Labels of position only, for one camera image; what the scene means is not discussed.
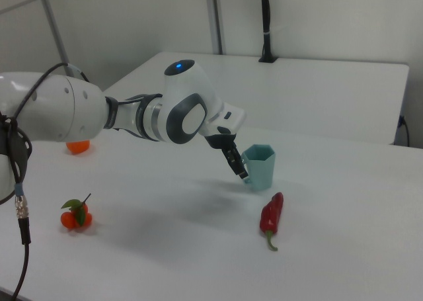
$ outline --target teal cup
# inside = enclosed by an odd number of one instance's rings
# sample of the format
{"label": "teal cup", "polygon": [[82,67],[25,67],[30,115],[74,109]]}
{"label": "teal cup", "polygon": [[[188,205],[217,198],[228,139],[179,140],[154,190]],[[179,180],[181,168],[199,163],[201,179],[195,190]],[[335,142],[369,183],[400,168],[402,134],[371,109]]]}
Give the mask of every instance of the teal cup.
{"label": "teal cup", "polygon": [[254,191],[262,191],[272,186],[275,151],[268,144],[253,144],[241,155],[247,167],[248,177],[244,183]]}

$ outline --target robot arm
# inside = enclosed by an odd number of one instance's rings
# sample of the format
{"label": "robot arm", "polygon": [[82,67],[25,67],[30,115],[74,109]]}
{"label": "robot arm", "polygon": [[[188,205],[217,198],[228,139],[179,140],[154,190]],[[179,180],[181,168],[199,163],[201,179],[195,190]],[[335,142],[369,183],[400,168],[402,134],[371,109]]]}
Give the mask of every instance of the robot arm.
{"label": "robot arm", "polygon": [[[39,73],[0,74],[1,113],[12,115],[39,77]],[[247,172],[234,143],[244,110],[224,103],[195,61],[170,65],[165,79],[163,95],[138,95],[118,102],[93,84],[51,75],[23,108],[19,128],[30,140],[57,142],[89,140],[103,128],[176,144],[185,144],[200,133],[211,147],[222,149],[233,171],[245,178]],[[13,189],[9,160],[1,145],[5,132],[0,124],[0,200]],[[21,145],[22,153],[29,154],[25,143]],[[24,174],[23,166],[19,169]]]}
{"label": "robot arm", "polygon": [[185,144],[197,132],[221,149],[236,175],[248,176],[234,143],[245,120],[243,109],[224,103],[203,69],[193,60],[175,62],[165,70],[162,95],[139,95],[110,106],[106,128],[125,129],[154,141]]}

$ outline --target green stem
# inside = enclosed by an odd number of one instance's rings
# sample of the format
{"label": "green stem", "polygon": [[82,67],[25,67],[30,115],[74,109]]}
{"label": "green stem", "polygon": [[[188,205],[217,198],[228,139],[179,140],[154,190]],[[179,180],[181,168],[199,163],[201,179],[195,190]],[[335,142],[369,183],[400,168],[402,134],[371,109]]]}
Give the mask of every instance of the green stem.
{"label": "green stem", "polygon": [[271,230],[266,230],[267,244],[269,245],[270,250],[278,251],[278,248],[272,245],[272,236],[273,232]]}
{"label": "green stem", "polygon": [[85,202],[88,200],[88,198],[91,196],[91,193],[88,194],[87,198],[82,202],[81,207],[85,204]]}

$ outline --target red pepper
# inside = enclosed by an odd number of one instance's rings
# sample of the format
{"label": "red pepper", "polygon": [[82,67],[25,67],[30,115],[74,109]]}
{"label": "red pepper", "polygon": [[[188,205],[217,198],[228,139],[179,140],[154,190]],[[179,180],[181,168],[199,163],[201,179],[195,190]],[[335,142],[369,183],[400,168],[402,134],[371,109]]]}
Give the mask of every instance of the red pepper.
{"label": "red pepper", "polygon": [[278,248],[272,245],[271,238],[278,232],[279,218],[283,205],[284,196],[279,192],[272,197],[272,200],[262,210],[260,229],[266,234],[269,248],[273,251],[277,251]]}

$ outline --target white table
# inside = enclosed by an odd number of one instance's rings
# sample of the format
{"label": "white table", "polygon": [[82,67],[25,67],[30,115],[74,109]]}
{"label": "white table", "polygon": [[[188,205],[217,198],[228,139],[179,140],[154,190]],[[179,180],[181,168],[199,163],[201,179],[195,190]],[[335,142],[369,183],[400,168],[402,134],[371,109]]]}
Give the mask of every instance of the white table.
{"label": "white table", "polygon": [[329,138],[394,142],[408,76],[399,64],[258,58],[163,52],[107,90],[120,99],[162,93],[163,72],[198,62],[219,96],[247,112],[247,126]]}
{"label": "white table", "polygon": [[[245,126],[270,144],[274,185],[250,192],[219,150],[105,130],[72,156],[35,142],[24,189],[31,300],[421,300],[423,151]],[[279,252],[258,231],[285,196]],[[92,193],[94,224],[60,226],[60,206]],[[13,203],[0,206],[0,286],[23,260]]]}

